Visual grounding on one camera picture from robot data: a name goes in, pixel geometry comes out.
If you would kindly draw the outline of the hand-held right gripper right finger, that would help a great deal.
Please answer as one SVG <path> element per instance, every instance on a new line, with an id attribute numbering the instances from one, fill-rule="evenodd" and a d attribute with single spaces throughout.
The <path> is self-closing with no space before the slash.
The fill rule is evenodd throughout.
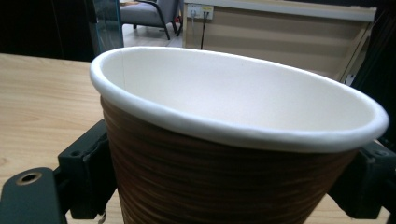
<path id="1" fill-rule="evenodd" d="M 396 219 L 396 153 L 376 142 L 362 147 L 329 195 L 349 217 L 377 219 L 385 208 Z"/>

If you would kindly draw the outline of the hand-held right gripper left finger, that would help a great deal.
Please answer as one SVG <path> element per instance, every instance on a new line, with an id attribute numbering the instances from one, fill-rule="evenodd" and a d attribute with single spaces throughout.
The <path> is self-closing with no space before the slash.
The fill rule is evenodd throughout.
<path id="1" fill-rule="evenodd" d="M 74 219 L 103 215 L 117 188 L 106 124 L 94 124 L 58 155 L 57 187 L 62 209 Z"/>

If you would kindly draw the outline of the brown ribbed paper cup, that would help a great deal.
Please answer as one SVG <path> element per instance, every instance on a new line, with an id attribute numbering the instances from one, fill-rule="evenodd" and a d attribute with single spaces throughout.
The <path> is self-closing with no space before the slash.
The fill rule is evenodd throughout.
<path id="1" fill-rule="evenodd" d="M 90 75 L 126 224 L 304 224 L 389 126 L 345 84 L 228 53 L 114 49 Z"/>

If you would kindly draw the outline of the black metal stand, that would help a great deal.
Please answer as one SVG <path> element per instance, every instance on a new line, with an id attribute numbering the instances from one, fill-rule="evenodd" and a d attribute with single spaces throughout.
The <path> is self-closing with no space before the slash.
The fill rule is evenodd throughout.
<path id="1" fill-rule="evenodd" d="M 365 59 L 351 86 L 385 108 L 389 127 L 378 141 L 396 151 L 396 2 L 379 10 Z"/>

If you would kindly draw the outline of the glass panel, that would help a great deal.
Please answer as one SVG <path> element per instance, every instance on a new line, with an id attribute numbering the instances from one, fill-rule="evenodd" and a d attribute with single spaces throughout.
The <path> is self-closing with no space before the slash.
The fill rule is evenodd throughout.
<path id="1" fill-rule="evenodd" d="M 94 55 L 124 46 L 120 0 L 85 0 Z"/>

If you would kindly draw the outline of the beige wooden counter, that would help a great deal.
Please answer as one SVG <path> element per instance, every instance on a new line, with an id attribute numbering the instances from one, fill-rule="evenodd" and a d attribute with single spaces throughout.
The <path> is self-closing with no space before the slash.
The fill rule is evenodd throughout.
<path id="1" fill-rule="evenodd" d="M 187 4 L 214 7 L 212 20 Z M 375 7 L 288 0 L 184 0 L 183 46 L 260 58 L 344 82 L 361 66 Z"/>

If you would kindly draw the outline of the white wall socket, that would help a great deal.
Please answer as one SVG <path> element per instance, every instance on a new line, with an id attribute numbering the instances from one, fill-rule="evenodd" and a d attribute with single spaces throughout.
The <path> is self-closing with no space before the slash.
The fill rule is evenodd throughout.
<path id="1" fill-rule="evenodd" d="M 209 5 L 187 4 L 187 17 L 191 19 L 212 20 L 214 7 Z"/>

